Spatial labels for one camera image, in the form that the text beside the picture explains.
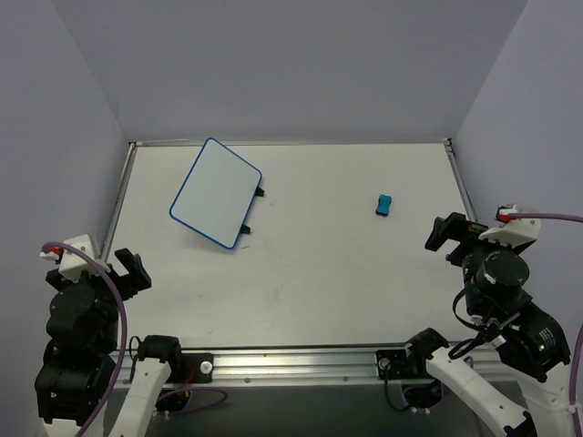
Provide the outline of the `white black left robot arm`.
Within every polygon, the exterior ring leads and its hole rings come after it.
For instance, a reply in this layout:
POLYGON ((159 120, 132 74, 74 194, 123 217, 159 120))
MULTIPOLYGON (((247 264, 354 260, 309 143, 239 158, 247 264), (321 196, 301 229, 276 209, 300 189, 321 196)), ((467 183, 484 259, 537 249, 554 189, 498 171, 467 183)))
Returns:
MULTIPOLYGON (((89 252, 48 242, 40 255, 57 267, 46 274, 56 290, 49 305, 43 366, 36 376, 39 416, 50 436, 100 436, 107 401, 123 365, 113 351, 127 345, 128 317, 124 303, 151 286, 139 255, 119 249, 115 255, 126 269, 89 252)), ((183 372, 179 339, 149 335, 138 346, 133 378, 111 429, 113 436, 143 436, 156 410, 163 386, 183 372)))

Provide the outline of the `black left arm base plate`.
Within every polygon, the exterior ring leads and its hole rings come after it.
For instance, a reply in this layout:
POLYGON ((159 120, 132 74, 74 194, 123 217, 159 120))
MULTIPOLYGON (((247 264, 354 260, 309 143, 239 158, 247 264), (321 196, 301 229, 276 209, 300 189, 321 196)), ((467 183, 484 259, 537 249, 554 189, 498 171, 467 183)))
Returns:
POLYGON ((207 352, 187 352, 182 356, 179 383, 184 385, 212 382, 214 355, 207 352))

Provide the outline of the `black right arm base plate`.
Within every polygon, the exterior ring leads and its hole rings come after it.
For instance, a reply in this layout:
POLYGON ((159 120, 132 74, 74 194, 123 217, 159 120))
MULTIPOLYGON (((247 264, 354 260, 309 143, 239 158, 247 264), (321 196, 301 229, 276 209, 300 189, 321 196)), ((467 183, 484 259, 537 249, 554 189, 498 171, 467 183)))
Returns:
POLYGON ((424 365, 406 349, 377 350, 375 361, 377 375, 381 380, 421 380, 427 377, 424 365))

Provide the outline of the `blue whiteboard eraser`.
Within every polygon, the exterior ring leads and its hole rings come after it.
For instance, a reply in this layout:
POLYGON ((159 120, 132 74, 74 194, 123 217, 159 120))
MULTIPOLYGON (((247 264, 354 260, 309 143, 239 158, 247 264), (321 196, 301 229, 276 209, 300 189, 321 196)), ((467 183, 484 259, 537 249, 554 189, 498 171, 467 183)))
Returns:
POLYGON ((393 198, 389 195, 380 195, 377 202, 377 207, 375 209, 375 214, 380 217, 388 217, 390 214, 390 208, 392 205, 393 198))

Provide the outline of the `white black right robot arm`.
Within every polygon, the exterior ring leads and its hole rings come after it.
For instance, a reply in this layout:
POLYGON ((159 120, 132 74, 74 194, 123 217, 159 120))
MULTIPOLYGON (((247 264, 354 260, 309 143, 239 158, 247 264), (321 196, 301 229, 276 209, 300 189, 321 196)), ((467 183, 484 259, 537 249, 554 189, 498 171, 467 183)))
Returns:
POLYGON ((447 261, 462 270, 464 287, 453 303, 465 302, 460 323, 475 337, 452 345, 434 329, 405 344, 404 364, 412 374, 441 383, 496 436, 579 436, 578 369, 582 342, 569 347, 560 324, 526 292, 530 270, 521 254, 538 239, 542 220, 580 222, 580 216, 526 211, 516 205, 497 210, 490 228, 452 213, 436 218, 424 244, 456 248, 447 261), (520 406, 494 388, 465 357, 482 346, 493 350, 518 383, 520 406))

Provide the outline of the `blue-framed whiteboard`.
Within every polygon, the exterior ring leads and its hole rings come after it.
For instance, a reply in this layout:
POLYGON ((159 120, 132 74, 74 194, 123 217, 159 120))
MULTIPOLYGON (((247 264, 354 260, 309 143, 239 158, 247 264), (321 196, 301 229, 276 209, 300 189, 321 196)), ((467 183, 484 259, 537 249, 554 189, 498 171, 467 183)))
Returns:
POLYGON ((234 249, 261 182, 258 168, 209 137, 170 204, 169 215, 215 244, 234 249))

